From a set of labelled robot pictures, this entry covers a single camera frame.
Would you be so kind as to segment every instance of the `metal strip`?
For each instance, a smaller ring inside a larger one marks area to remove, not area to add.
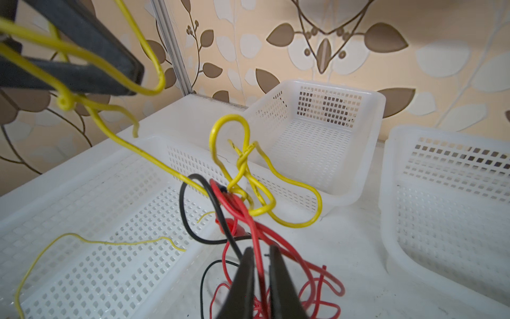
[[[172,28],[172,23],[170,21],[170,17],[168,16],[165,0],[150,0],[150,1],[152,2],[152,6],[154,7],[156,21],[158,22],[161,31],[161,37],[165,42],[165,46],[168,48],[168,55],[172,60],[172,66],[173,70],[175,71],[175,76],[177,77],[177,80],[181,85],[181,91],[183,92],[183,95],[192,94],[193,88],[191,87],[191,82],[188,77],[188,73],[186,72],[183,57],[181,55],[181,51],[179,50],[179,45],[177,43],[177,38],[175,37],[175,33]]]

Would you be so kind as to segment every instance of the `black wire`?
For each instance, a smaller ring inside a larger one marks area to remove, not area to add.
[[[186,186],[188,186],[188,184],[186,182],[183,182],[183,184],[181,186],[180,193],[179,193],[179,210],[181,211],[181,218],[183,220],[184,228],[186,228],[186,231],[190,234],[191,237],[193,237],[193,239],[195,239],[198,242],[207,244],[207,245],[224,244],[228,240],[230,242],[230,245],[232,246],[232,249],[236,253],[237,258],[239,260],[241,260],[243,258],[243,254],[241,253],[241,250],[237,246],[236,240],[251,239],[251,236],[250,235],[240,236],[240,237],[236,237],[234,239],[234,237],[232,236],[232,233],[230,232],[230,229],[228,228],[228,224],[226,223],[225,216],[223,215],[223,211],[221,210],[218,198],[216,197],[216,195],[214,195],[214,191],[211,188],[211,186],[209,185],[209,183],[207,182],[207,180],[200,174],[191,174],[190,176],[188,176],[188,178],[190,178],[192,180],[193,179],[198,180],[202,184],[204,189],[206,190],[211,202],[213,203],[214,210],[216,211],[216,216],[218,217],[220,225],[223,228],[223,232],[225,233],[225,236],[227,239],[221,239],[221,240],[203,239],[201,237],[198,237],[198,235],[195,234],[191,230],[191,228],[188,224],[188,220],[186,219],[186,211],[184,209],[184,191],[186,190]]]
[[[207,274],[207,272],[209,271],[209,269],[210,269],[213,265],[215,265],[215,264],[217,264],[217,263],[219,263],[219,262],[221,262],[221,259],[215,260],[215,261],[213,261],[213,262],[212,262],[209,266],[207,266],[206,271],[204,271],[204,273],[203,273],[203,275],[202,275],[202,280],[200,281],[200,318],[201,318],[201,319],[204,319],[204,316],[203,316],[203,291],[202,291],[202,290],[203,290],[203,282],[204,282],[204,280],[206,279],[206,274]],[[231,261],[228,261],[228,260],[226,260],[225,262],[226,262],[227,264],[233,265],[233,266],[235,266],[235,267],[239,267],[239,265],[238,265],[238,264],[236,264],[235,262],[231,262]]]

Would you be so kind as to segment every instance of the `white plastic basket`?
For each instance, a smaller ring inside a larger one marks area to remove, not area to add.
[[[226,183],[203,149],[161,136],[143,138],[137,145],[184,175],[199,173],[206,179]],[[111,148],[117,151],[105,156]],[[96,164],[80,171],[78,163],[86,162]],[[191,239],[182,225],[178,206],[182,182],[139,155],[119,150],[109,140],[30,184],[58,184],[53,180],[56,177],[62,178],[63,184],[43,197],[18,210],[9,211],[7,204],[2,208],[3,317],[17,317],[12,302],[22,276],[37,254],[66,232],[116,242],[167,236],[187,252],[175,250],[164,240],[138,246],[108,246],[63,238],[43,255],[22,290],[26,318],[124,319],[164,315],[180,294],[172,287],[207,247]],[[204,238],[217,236],[213,216],[197,223],[211,210],[209,199],[191,187],[187,190],[190,227]],[[23,202],[26,194],[16,190],[9,194],[8,203]]]
[[[393,275],[509,318],[510,143],[396,127],[382,170],[381,233],[400,270]]]
[[[284,81],[242,115],[250,124],[251,140],[281,174],[317,188],[323,214],[350,205],[360,197],[372,161],[386,98],[374,91],[310,81]],[[239,147],[239,125],[218,140],[232,139]],[[251,173],[279,199],[315,212],[315,196],[289,185],[252,152]]]

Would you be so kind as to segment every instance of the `floral wallpaper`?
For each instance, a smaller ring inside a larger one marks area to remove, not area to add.
[[[81,0],[82,3],[126,46],[145,66],[142,84],[154,87],[158,79],[151,61],[143,52],[136,36],[124,20],[114,1]],[[137,119],[182,97],[179,83],[159,36],[152,6],[145,1],[125,0],[126,5],[165,70],[166,89],[157,96],[109,96],[93,94],[95,101],[118,104],[130,110]],[[47,21],[24,2],[19,1],[16,23],[48,33]],[[58,55],[31,43],[23,43],[23,55],[58,59]],[[64,112],[56,106],[55,93],[42,90],[0,88],[0,195],[26,183],[103,141],[105,135],[95,126],[82,105]],[[117,112],[101,112],[100,116],[114,132],[131,126]]]
[[[250,106],[286,79],[379,91],[400,124],[510,140],[508,0],[167,0],[193,89]]]

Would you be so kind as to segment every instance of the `red wire bundle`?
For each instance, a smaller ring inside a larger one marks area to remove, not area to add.
[[[268,297],[269,297],[269,290],[266,290],[266,281],[264,276],[264,266],[262,262],[262,254],[260,251],[260,244],[259,240],[264,241],[268,245],[276,245],[279,247],[281,253],[296,261],[301,265],[303,268],[308,281],[304,284],[304,286],[301,288],[301,291],[299,292],[299,298],[301,299],[301,296],[305,289],[310,286],[310,296],[306,301],[302,301],[303,308],[306,310],[308,309],[312,304],[315,305],[313,314],[311,316],[311,319],[317,319],[317,313],[319,312],[320,305],[329,306],[336,308],[337,312],[335,315],[329,319],[337,319],[340,316],[340,306],[337,304],[329,303],[326,301],[320,300],[321,295],[321,289],[322,284],[325,283],[331,291],[333,291],[334,294],[341,297],[345,294],[345,288],[344,285],[340,280],[335,278],[333,275],[331,275],[328,271],[326,271],[326,266],[323,266],[322,268],[305,261],[301,258],[300,254],[290,245],[285,239],[283,239],[280,235],[278,235],[273,230],[269,229],[268,227],[257,223],[253,220],[253,218],[249,215],[248,209],[244,205],[243,201],[237,197],[234,194],[231,193],[223,193],[219,189],[217,183],[211,179],[210,180],[211,187],[214,191],[214,194],[218,198],[219,202],[225,207],[225,209],[234,217],[234,223],[231,229],[231,232],[233,234],[237,231],[238,221],[241,221],[243,223],[248,224],[251,231],[251,238],[253,240],[253,253],[255,256],[255,263],[257,266],[257,274],[259,276],[259,285],[260,285],[260,291],[266,291],[265,296],[263,296],[260,300],[255,298],[253,301],[253,310],[256,311],[256,314],[254,315],[255,319],[268,319],[269,318],[269,309],[268,309]],[[223,260],[223,272],[225,273],[226,280],[228,282],[227,284],[220,284],[216,291],[214,292],[213,299],[211,301],[210,307],[209,307],[209,313],[210,318],[212,319],[212,306],[216,299],[216,294],[220,287],[226,287],[227,289],[230,289],[230,286],[232,285],[232,280],[230,279],[230,276],[228,275],[227,269],[226,269],[226,263],[225,263],[225,257],[226,252],[228,250],[229,243],[225,245],[225,248],[223,250],[222,254],[222,260]],[[311,271],[318,272],[320,274],[319,278],[314,278],[312,276]],[[340,290],[336,290],[335,287],[327,280],[331,280],[336,285],[340,287]]]

